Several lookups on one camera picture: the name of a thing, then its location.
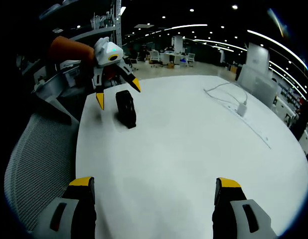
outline office desk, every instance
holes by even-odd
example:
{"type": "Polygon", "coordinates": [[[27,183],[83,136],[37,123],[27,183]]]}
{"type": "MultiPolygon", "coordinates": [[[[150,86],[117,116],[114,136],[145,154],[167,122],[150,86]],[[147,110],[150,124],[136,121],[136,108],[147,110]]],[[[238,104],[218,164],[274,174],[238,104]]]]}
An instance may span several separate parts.
{"type": "MultiPolygon", "coordinates": [[[[115,239],[212,238],[217,177],[236,180],[248,199],[271,217],[281,235],[308,190],[308,162],[292,133],[265,105],[248,95],[245,118],[203,91],[217,76],[173,76],[140,81],[138,93],[123,84],[105,90],[102,111],[91,94],[83,110],[76,177],[95,178],[96,238],[106,219],[115,239]],[[115,117],[115,93],[129,90],[137,126],[115,117]]],[[[238,100],[240,88],[223,86],[238,100]]],[[[235,101],[222,91],[215,97],[235,101]]]]}
{"type": "Polygon", "coordinates": [[[277,97],[276,109],[278,112],[278,117],[284,121],[286,115],[288,115],[291,119],[296,116],[296,113],[290,106],[280,97],[277,97]]]}
{"type": "Polygon", "coordinates": [[[186,62],[187,62],[187,56],[184,56],[182,54],[175,54],[175,53],[160,53],[160,60],[162,62],[163,65],[166,65],[168,64],[170,61],[169,61],[169,57],[170,56],[173,56],[174,57],[174,60],[173,62],[175,64],[179,64],[180,63],[180,60],[182,58],[185,58],[186,59],[186,62]]]}

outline robotic hand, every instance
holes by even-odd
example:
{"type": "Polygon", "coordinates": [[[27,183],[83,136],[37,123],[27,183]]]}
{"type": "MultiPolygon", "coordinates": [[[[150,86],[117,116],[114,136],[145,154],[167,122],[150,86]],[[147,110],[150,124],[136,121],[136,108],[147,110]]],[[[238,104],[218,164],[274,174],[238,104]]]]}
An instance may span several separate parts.
{"type": "Polygon", "coordinates": [[[141,92],[138,79],[132,74],[132,70],[123,60],[123,49],[109,41],[108,37],[100,38],[94,45],[94,55],[97,66],[94,67],[93,88],[96,90],[96,99],[104,110],[104,74],[103,70],[111,66],[123,77],[135,90],[141,92]]]}

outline white wall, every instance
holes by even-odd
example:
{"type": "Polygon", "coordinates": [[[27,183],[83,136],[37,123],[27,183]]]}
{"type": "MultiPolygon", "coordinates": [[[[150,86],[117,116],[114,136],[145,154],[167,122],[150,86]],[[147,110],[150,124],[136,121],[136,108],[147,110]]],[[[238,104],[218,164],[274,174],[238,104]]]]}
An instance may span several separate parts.
{"type": "Polygon", "coordinates": [[[269,58],[269,52],[267,49],[253,43],[249,43],[246,65],[263,74],[267,74],[269,58]]]}

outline ceiling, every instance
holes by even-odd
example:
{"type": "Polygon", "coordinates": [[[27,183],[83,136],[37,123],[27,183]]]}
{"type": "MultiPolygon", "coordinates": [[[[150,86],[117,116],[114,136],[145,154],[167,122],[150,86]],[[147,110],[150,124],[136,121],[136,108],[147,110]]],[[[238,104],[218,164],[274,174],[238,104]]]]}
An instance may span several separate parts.
{"type": "Polygon", "coordinates": [[[171,0],[122,0],[122,6],[127,7],[122,15],[123,44],[135,40],[153,41],[159,35],[163,37],[170,34],[172,36],[178,32],[190,39],[208,40],[210,37],[210,40],[219,42],[227,40],[226,43],[242,48],[246,48],[249,42],[263,44],[269,50],[273,62],[285,70],[288,68],[288,72],[302,85],[308,85],[308,71],[304,70],[304,66],[294,56],[278,45],[247,32],[247,29],[252,30],[278,41],[303,59],[308,66],[308,25],[306,24],[308,22],[308,8],[305,8],[303,3],[303,0],[297,1],[297,5],[294,5],[296,3],[286,5],[286,2],[281,0],[252,2],[245,0],[192,0],[187,3],[171,0]],[[233,4],[238,6],[237,10],[232,8],[233,4]],[[287,26],[284,37],[267,13],[270,8],[287,26]],[[141,30],[135,28],[138,24],[148,23],[153,26],[141,28],[141,30]],[[151,34],[161,30],[162,27],[171,28],[189,24],[207,24],[208,26],[186,27],[151,34]]]}

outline gray mesh chair back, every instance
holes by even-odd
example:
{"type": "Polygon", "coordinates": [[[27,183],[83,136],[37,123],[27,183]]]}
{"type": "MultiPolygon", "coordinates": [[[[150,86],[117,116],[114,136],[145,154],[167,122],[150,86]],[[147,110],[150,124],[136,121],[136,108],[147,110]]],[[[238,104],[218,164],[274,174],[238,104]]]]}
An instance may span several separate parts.
{"type": "Polygon", "coordinates": [[[195,54],[194,53],[189,53],[187,60],[193,62],[194,58],[195,58],[195,54]]]}
{"type": "Polygon", "coordinates": [[[150,52],[150,60],[151,61],[159,61],[159,52],[158,51],[151,51],[150,52]]]}
{"type": "Polygon", "coordinates": [[[32,231],[37,217],[75,179],[75,148],[79,122],[56,100],[53,106],[71,117],[71,125],[33,114],[10,156],[4,193],[10,208],[32,231]]]}

